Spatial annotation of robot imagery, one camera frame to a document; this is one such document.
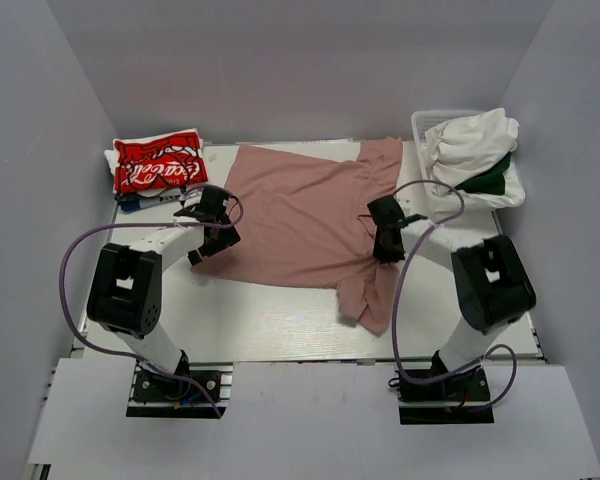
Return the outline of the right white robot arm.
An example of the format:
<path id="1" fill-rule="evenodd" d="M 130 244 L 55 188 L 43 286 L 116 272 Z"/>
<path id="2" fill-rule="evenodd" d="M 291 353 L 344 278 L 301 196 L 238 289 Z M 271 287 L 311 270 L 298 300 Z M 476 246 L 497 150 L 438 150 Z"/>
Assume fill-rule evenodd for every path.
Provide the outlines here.
<path id="1" fill-rule="evenodd" d="M 468 385 L 466 372 L 499 347 L 493 342 L 511 324 L 532 310 L 537 297 L 512 240 L 496 235 L 457 247 L 443 230 L 421 214 L 405 213 L 392 195 L 367 204 L 376 227 L 374 257 L 382 263 L 403 263 L 391 310 L 391 340 L 399 372 L 413 385 L 431 385 L 452 399 Z M 397 337 L 401 290 L 409 267 L 421 256 L 450 271 L 454 277 L 460 319 L 447 342 L 431 358 L 427 377 L 411 376 L 402 366 Z"/>

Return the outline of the green and white t shirt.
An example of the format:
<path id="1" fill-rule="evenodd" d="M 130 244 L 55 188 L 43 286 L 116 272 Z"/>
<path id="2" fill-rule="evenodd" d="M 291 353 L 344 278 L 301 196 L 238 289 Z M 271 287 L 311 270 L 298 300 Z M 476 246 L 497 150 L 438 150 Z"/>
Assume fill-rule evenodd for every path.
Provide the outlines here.
<path id="1" fill-rule="evenodd" d="M 424 189 L 431 211 L 451 213 L 460 207 L 458 197 L 448 188 L 427 183 Z M 508 153 L 490 170 L 457 185 L 456 190 L 464 199 L 466 212 L 516 208 L 526 198 L 512 153 Z"/>

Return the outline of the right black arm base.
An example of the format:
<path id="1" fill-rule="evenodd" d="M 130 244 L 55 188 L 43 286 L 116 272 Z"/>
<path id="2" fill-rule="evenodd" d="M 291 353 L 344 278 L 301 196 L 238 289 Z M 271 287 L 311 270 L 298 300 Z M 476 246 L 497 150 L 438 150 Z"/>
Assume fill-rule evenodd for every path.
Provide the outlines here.
<path id="1" fill-rule="evenodd" d="M 491 394 L 480 367 L 440 383 L 415 385 L 398 373 L 388 381 L 398 398 L 401 425 L 486 425 L 494 423 L 486 407 Z"/>

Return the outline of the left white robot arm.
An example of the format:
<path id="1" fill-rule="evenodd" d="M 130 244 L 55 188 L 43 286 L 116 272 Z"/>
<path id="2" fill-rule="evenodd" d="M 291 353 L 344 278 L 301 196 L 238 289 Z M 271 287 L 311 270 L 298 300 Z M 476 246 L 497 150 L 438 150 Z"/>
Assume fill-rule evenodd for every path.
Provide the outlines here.
<path id="1" fill-rule="evenodd" d="M 99 253 L 87 317 L 158 373 L 157 387 L 171 399 L 189 392 L 192 377 L 186 353 L 160 325 L 163 274 L 182 259 L 197 265 L 236 245 L 239 220 L 230 218 L 231 206 L 242 207 L 237 196 L 205 186 L 199 200 L 174 213 L 171 222 L 131 244 L 108 243 Z"/>

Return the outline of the pink t shirt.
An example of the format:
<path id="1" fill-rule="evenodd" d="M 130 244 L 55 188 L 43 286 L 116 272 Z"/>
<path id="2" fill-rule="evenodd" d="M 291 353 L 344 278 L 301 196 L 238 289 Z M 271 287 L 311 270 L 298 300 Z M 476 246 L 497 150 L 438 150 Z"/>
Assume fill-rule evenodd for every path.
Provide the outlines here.
<path id="1" fill-rule="evenodd" d="M 333 289 L 339 311 L 375 335 L 389 327 L 398 271 L 373 255 L 368 203 L 393 193 L 403 142 L 361 143 L 332 161 L 243 145 L 226 189 L 241 200 L 240 241 L 193 266 L 198 274 L 255 284 Z"/>

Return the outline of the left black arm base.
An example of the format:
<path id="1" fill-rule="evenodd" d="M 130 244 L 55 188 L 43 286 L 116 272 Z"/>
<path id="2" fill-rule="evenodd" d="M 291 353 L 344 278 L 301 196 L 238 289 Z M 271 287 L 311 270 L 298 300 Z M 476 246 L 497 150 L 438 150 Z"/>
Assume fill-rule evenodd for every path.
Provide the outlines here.
<path id="1" fill-rule="evenodd" d="M 231 394 L 233 366 L 190 364 L 197 385 L 175 381 L 135 367 L 126 408 L 130 418 L 220 419 Z"/>

